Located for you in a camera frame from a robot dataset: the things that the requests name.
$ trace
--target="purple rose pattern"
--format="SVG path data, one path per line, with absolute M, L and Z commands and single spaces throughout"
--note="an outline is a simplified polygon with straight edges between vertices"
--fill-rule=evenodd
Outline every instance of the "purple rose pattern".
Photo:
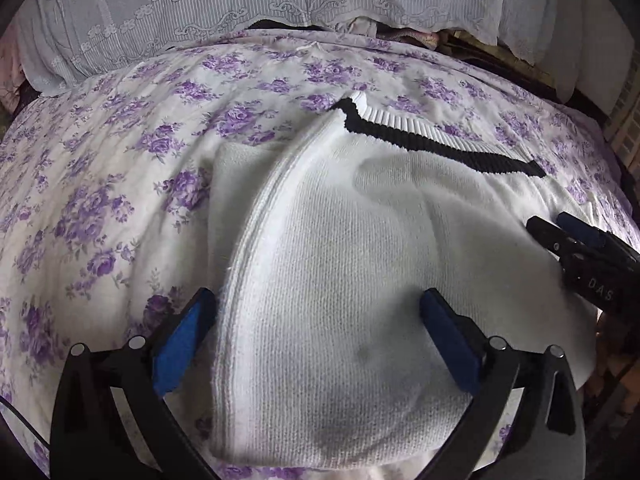
M 31 459 L 46 476 L 49 476 L 49 451 L 36 440 L 33 443 L 33 452 L 29 453 Z
M 574 197 L 578 204 L 584 204 L 587 202 L 587 193 L 591 189 L 591 184 L 583 178 L 574 178 L 571 184 L 566 187 L 569 194 Z
M 269 57 L 269 59 L 277 61 L 284 61 L 286 59 L 291 59 L 292 57 L 298 56 L 297 52 L 279 52 L 277 50 L 266 50 L 265 54 L 267 55 L 267 57 Z
M 23 329 L 18 346 L 30 368 L 30 378 L 35 380 L 45 365 L 53 366 L 65 359 L 70 341 L 56 332 L 53 308 L 48 301 L 43 305 L 36 305 L 33 298 L 24 301 L 20 319 Z
M 174 94 L 179 95 L 185 104 L 199 101 L 213 101 L 218 95 L 214 94 L 210 88 L 203 84 L 194 83 L 193 81 L 185 81 L 180 83 L 174 89 Z
M 69 196 L 53 233 L 65 242 L 76 260 L 81 250 L 86 254 L 90 246 L 100 248 L 104 244 L 102 229 L 108 219 L 122 224 L 135 211 L 124 195 L 114 193 L 115 185 L 123 179 L 121 174 L 110 174 L 90 186 L 79 186 Z
M 7 152 L 7 146 L 4 146 L 4 149 L 0 152 L 0 164 L 4 164 L 6 162 L 13 162 L 15 160 L 15 150 Z
M 362 73 L 357 67 L 344 66 L 342 61 L 338 59 L 329 62 L 304 63 L 303 67 L 306 80 L 311 83 L 345 84 Z
M 150 108 L 151 102 L 140 97 L 129 98 L 126 94 L 120 93 L 109 97 L 102 104 L 102 109 L 110 113 L 104 121 L 111 127 L 108 136 L 128 134 L 133 127 L 146 119 Z
M 180 152 L 187 144 L 178 139 L 176 133 L 182 127 L 182 123 L 163 123 L 151 133 L 145 132 L 140 140 L 128 150 L 147 152 L 164 164 L 165 156 L 170 153 L 174 157 L 180 156 Z
M 11 298 L 0 298 L 0 396 L 9 402 L 12 402 L 13 387 L 10 379 L 5 373 L 6 365 L 4 362 L 5 359 L 8 361 L 12 355 L 12 340 L 6 319 L 6 315 L 10 308 Z M 4 410 L 4 406 L 0 405 L 0 414 L 3 414 Z
M 18 220 L 28 220 L 31 217 L 33 208 L 30 206 L 23 206 L 18 210 Z
M 482 140 L 482 138 L 475 132 L 465 128 L 462 123 L 442 123 L 437 125 L 443 132 L 453 137 L 459 137 L 467 140 Z
M 307 470 L 303 467 L 248 467 L 223 463 L 216 468 L 226 480 L 243 480 L 257 474 L 257 478 L 279 478 L 281 480 L 299 480 Z
M 97 152 L 88 152 L 82 154 L 78 158 L 74 158 L 66 165 L 65 179 L 69 181 L 72 178 L 84 173 L 98 155 Z
M 296 97 L 300 101 L 300 107 L 309 112 L 324 112 L 331 108 L 338 100 L 331 94 L 311 94 L 309 96 Z
M 204 168 L 196 171 L 184 170 L 173 178 L 156 182 L 154 190 L 164 195 L 162 210 L 175 217 L 174 227 L 189 223 L 191 214 L 209 198 L 210 174 Z
M 552 164 L 548 159 L 543 157 L 542 155 L 534 155 L 533 160 L 535 160 L 538 163 L 540 168 L 545 170 L 546 174 L 553 175 L 553 176 L 556 176 L 556 174 L 558 174 L 558 170 L 556 169 L 556 166 Z
M 247 466 L 225 465 L 222 468 L 222 476 L 226 480 L 242 480 L 244 478 L 251 478 L 253 475 L 254 470 Z
M 167 82 L 167 83 L 172 83 L 172 82 L 177 81 L 178 79 L 180 79 L 182 77 L 182 74 L 184 74 L 184 69 L 183 68 L 177 68 L 173 72 L 171 72 L 168 76 L 166 76 L 164 78 L 164 81 Z
M 521 88 L 518 85 L 514 85 L 514 84 L 511 85 L 511 93 L 513 93 L 513 95 L 515 95 L 521 101 L 524 101 L 528 104 L 533 104 L 533 101 L 538 100 L 538 98 L 535 97 L 535 95 L 531 94 L 530 92 L 527 92 L 524 88 Z
M 85 132 L 81 136 L 74 135 L 71 139 L 63 140 L 62 146 L 69 153 L 74 153 L 91 136 L 91 132 Z
M 0 219 L 0 232 L 7 233 L 17 221 L 18 205 L 15 204 L 7 214 Z
M 526 121 L 521 121 L 515 112 L 502 112 L 500 117 L 521 139 L 532 140 L 533 134 L 530 125 Z
M 247 144 L 249 146 L 257 146 L 258 144 L 263 144 L 270 140 L 275 139 L 276 132 L 273 130 L 269 130 L 267 132 L 254 132 L 245 140 L 242 141 L 243 144 Z
M 396 99 L 387 101 L 386 105 L 401 112 L 409 112 L 410 114 L 420 113 L 420 107 L 404 95 L 399 95 Z
M 460 81 L 459 85 L 462 86 L 462 88 L 465 88 L 468 94 L 473 99 L 477 99 L 479 101 L 486 101 L 489 98 L 487 93 L 484 90 L 482 90 L 479 85 L 474 85 L 469 81 Z
M 282 480 L 298 480 L 306 469 L 303 467 L 262 467 L 260 472 L 266 478 L 281 478 Z
M 529 126 L 536 131 L 537 133 L 542 133 L 542 125 L 540 124 L 540 118 L 534 116 L 533 114 L 524 114 L 525 119 L 529 122 Z
M 135 72 L 130 76 L 131 79 L 151 80 L 167 66 L 165 60 L 157 60 L 153 62 L 145 62 L 136 68 Z
M 424 79 L 416 80 L 416 82 L 428 97 L 447 103 L 452 108 L 456 108 L 460 104 L 460 94 L 448 88 L 443 78 L 427 76 Z
M 300 88 L 300 85 L 291 86 L 289 84 L 289 78 L 283 77 L 281 79 L 274 79 L 270 83 L 262 82 L 258 83 L 256 86 L 258 90 L 267 90 L 269 92 L 274 92 L 276 94 L 288 94 L 292 90 L 297 90 Z
M 31 269 L 39 269 L 40 262 L 44 257 L 45 248 L 42 243 L 44 233 L 38 231 L 33 237 L 27 238 L 27 243 L 20 255 L 14 261 L 14 267 L 17 267 L 22 275 L 22 282 Z
M 113 266 L 116 263 L 116 257 L 113 249 L 100 250 L 94 254 L 94 257 L 86 264 L 86 270 L 100 278 L 105 274 L 110 274 L 113 270 Z
M 248 64 L 249 62 L 241 59 L 237 53 L 225 54 L 223 56 L 207 56 L 202 62 L 204 68 L 225 74 L 237 72 L 242 66 Z
M 565 128 L 570 129 L 572 126 L 574 126 L 573 121 L 568 117 L 568 115 L 560 112 L 554 113 L 551 116 L 551 119 L 549 120 L 549 122 L 551 123 L 552 126 L 555 126 L 556 128 L 562 128 L 564 126 Z
M 503 427 L 500 428 L 500 430 L 498 430 L 498 439 L 494 440 L 494 443 L 492 446 L 492 451 L 496 455 L 500 453 L 500 450 L 502 449 L 502 446 L 504 446 L 504 443 L 507 441 L 507 438 L 509 437 L 510 433 L 511 433 L 511 424 L 504 425 Z
M 36 163 L 35 170 L 33 171 L 33 179 L 36 182 L 36 189 L 38 192 L 43 193 L 47 187 L 49 187 L 49 181 L 45 170 L 53 164 L 53 161 L 49 158 L 50 150 L 45 149 L 40 153 L 40 157 Z
M 118 81 L 117 74 L 109 74 L 98 79 L 93 87 L 94 92 L 98 92 L 102 95 L 107 95 L 109 92 L 116 88 Z
M 120 258 L 122 258 L 126 262 L 133 263 L 137 248 L 138 248 L 138 243 L 135 240 L 131 242 L 131 247 L 129 247 L 129 244 L 123 244 L 122 242 L 119 242 L 116 245 L 115 252 L 119 254 Z
M 386 72 L 391 72 L 393 74 L 402 72 L 406 70 L 407 67 L 406 63 L 392 61 L 385 59 L 384 57 L 374 57 L 371 61 L 380 70 L 385 70 Z
M 74 105 L 71 107 L 71 115 L 83 123 L 89 120 L 89 115 L 93 111 L 94 109 L 91 106 Z
M 124 335 L 125 340 L 129 340 L 135 335 L 150 336 L 167 316 L 176 314 L 183 307 L 182 289 L 178 286 L 172 286 L 167 293 L 164 293 L 164 289 L 159 283 L 157 269 L 151 272 L 149 285 L 151 286 L 152 294 L 146 300 L 142 318 L 129 320 L 129 326 Z
M 235 104 L 229 109 L 206 115 L 205 127 L 197 135 L 204 135 L 210 130 L 226 139 L 246 133 L 252 129 L 258 118 L 264 112 L 258 112 L 257 107 L 262 102 L 259 100 L 245 101 Z
M 518 143 L 516 138 L 504 126 L 500 125 L 495 127 L 495 139 L 508 148 L 514 148 Z

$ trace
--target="purple floral bedsheet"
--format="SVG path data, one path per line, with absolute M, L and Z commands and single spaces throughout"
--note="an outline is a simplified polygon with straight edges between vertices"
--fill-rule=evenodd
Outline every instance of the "purple floral bedsheet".
M 283 34 L 229 34 L 91 78 L 33 102 L 6 134 L 0 145 L 0 394 L 46 438 L 72 343 L 112 349 L 149 334 L 211 282 L 205 241 L 216 146 L 286 142 L 353 89 L 366 90 L 373 104 L 419 114 L 452 136 L 526 150 L 592 210 L 600 227 L 640 248 L 599 147 L 553 105 L 413 46 L 328 32 Z M 210 456 L 208 361 L 201 352 L 167 402 L 223 477 L 341 475 L 230 466 Z M 46 470 L 46 451 L 3 414 Z M 134 431 L 129 413 L 124 420 Z M 505 422 L 485 462 L 507 433 Z M 429 456 L 376 469 L 383 477 L 412 478 Z

